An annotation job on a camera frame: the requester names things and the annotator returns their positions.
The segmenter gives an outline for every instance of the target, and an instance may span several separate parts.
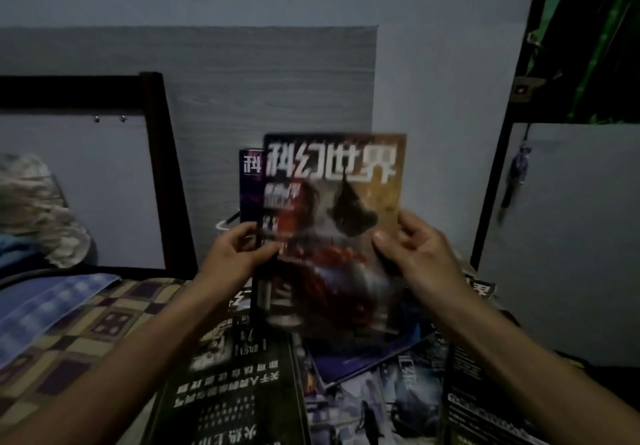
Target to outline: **right hand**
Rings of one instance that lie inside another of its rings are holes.
[[[373,244],[396,263],[413,293],[438,314],[443,305],[460,303],[475,293],[465,281],[447,237],[408,210],[398,215],[397,238],[376,231]]]

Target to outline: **forearm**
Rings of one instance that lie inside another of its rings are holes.
[[[211,309],[210,302],[179,296],[3,443],[112,443],[153,394],[173,360],[197,342]]]
[[[444,326],[553,443],[637,442],[635,410],[534,343],[498,311],[465,299],[449,307]]]

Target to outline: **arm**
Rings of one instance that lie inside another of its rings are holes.
[[[635,410],[486,305],[440,231],[407,211],[399,220],[403,231],[376,233],[376,248],[398,265],[442,333],[478,359],[551,442],[637,442]]]
[[[3,445],[112,443],[156,391],[172,361],[220,321],[228,301],[267,261],[277,244],[241,252],[254,223],[228,231],[214,243],[195,280],[166,309],[126,337],[97,368],[50,406],[7,434]],[[252,242],[243,249],[249,249]]]

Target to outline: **purple magazine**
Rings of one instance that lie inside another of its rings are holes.
[[[262,149],[240,150],[240,223],[258,221],[262,214]]]

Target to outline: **hand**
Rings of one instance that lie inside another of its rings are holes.
[[[191,287],[212,304],[230,299],[249,279],[253,271],[275,255],[275,241],[255,248],[256,223],[245,222],[219,236]]]
[[[442,231],[407,210],[400,210],[398,223],[401,231],[397,238],[376,231],[373,244],[396,263],[409,287],[430,311],[438,313],[442,304],[474,295]]]

